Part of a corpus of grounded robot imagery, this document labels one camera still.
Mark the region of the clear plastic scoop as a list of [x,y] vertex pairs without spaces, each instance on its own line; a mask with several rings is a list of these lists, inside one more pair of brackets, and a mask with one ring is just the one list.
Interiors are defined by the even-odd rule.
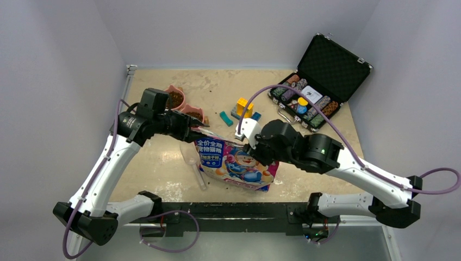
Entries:
[[199,156],[195,149],[193,143],[181,142],[179,145],[180,152],[182,154],[183,160],[187,165],[189,165],[196,176],[198,185],[201,190],[207,190],[207,184],[205,183],[201,172],[198,167]]

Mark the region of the colourful pet food bag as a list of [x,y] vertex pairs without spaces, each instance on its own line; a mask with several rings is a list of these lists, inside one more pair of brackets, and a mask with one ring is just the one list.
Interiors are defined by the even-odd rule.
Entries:
[[210,178],[253,191],[268,191],[275,181],[279,162],[263,165],[241,146],[219,138],[194,141],[199,170]]

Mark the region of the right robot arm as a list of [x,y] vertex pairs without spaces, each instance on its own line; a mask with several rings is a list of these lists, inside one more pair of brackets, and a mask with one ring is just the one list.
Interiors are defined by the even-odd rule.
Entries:
[[420,219],[421,205],[413,200],[416,193],[405,188],[422,187],[417,176],[399,177],[378,169],[378,178],[370,165],[359,165],[350,149],[324,134],[302,135],[290,124],[272,120],[264,127],[253,119],[243,120],[236,136],[248,140],[244,150],[261,164],[292,164],[308,173],[325,174],[363,190],[359,194],[331,195],[312,193],[305,210],[299,214],[308,224],[340,215],[369,216],[393,228],[407,228]]

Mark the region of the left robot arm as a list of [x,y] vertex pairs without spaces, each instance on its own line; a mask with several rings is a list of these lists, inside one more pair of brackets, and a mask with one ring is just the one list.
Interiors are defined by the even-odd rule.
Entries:
[[195,130],[203,122],[171,109],[171,104],[167,92],[147,88],[140,102],[116,112],[107,143],[88,177],[67,202],[58,202],[53,209],[65,226],[63,248],[68,247],[70,234],[102,246],[118,226],[137,219],[156,222],[161,218],[161,198],[151,192],[142,191],[115,204],[109,204],[109,199],[128,164],[156,134],[188,143],[204,137]]

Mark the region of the near pink pet bowl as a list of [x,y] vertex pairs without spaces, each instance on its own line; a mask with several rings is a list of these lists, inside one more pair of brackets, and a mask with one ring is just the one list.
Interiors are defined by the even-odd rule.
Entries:
[[189,104],[186,104],[181,110],[182,113],[192,116],[200,120],[205,125],[209,125],[209,119],[205,116],[202,108],[194,107]]

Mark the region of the pink pet bowl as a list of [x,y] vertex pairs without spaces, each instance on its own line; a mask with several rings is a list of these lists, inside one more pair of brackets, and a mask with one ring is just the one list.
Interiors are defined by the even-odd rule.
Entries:
[[170,85],[165,92],[169,94],[169,99],[166,103],[166,109],[182,110],[185,107],[185,94],[181,87]]
[[182,113],[192,116],[200,120],[205,125],[209,125],[209,119],[205,116],[202,108],[194,107],[189,104],[186,104],[181,110]]

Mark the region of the far pink pet bowl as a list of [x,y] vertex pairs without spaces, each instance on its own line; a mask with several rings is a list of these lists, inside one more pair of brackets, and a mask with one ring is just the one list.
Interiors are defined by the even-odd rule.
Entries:
[[185,107],[185,94],[181,87],[170,85],[165,92],[169,94],[169,99],[166,103],[166,109],[182,110]]

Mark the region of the teal toy brick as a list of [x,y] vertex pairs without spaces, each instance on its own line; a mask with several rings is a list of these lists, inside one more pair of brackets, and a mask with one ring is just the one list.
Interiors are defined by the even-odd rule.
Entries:
[[226,114],[224,111],[220,112],[220,113],[219,113],[219,116],[220,116],[221,120],[222,120],[228,127],[230,127],[230,126],[233,125],[233,121],[227,116],[227,114]]

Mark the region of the grey blue toy brick base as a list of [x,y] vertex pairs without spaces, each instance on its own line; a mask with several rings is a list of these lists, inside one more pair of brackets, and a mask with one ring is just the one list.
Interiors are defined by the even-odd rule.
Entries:
[[[236,113],[236,107],[234,107],[234,108],[231,110],[231,113],[230,113],[230,114],[231,114],[234,118],[236,118],[236,119],[238,119],[238,120],[241,118],[241,116],[238,115],[238,114]],[[259,119],[261,118],[261,114],[258,113],[258,112],[254,112],[250,118],[253,119],[253,120],[255,120],[255,121],[259,121]]]

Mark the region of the yellow toy brick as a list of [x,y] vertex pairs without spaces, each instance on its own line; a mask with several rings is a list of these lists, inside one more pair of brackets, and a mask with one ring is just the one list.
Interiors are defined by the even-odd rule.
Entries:
[[239,118],[249,118],[253,115],[253,103],[241,97],[236,103],[236,114]]

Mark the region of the black poker chip case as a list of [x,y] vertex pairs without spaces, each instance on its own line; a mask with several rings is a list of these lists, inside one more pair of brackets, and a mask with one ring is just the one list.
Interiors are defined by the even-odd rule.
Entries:
[[268,96],[300,123],[315,133],[326,122],[312,107],[316,105],[328,118],[363,84],[373,66],[363,58],[317,33],[311,40],[296,70],[281,81],[285,87],[273,88]]

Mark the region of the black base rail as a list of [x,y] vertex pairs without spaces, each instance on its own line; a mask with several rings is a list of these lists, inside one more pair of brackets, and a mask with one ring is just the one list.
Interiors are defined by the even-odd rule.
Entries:
[[326,228],[311,232],[313,224],[324,226],[338,224],[339,216],[327,217],[314,206],[318,193],[309,202],[162,202],[161,198],[147,191],[153,206],[142,207],[142,213],[116,210],[115,204],[108,206],[106,216],[116,218],[119,226],[139,224],[142,228],[158,227],[168,237],[181,237],[184,232],[222,233],[285,233],[287,236],[308,234],[309,238],[326,238]]

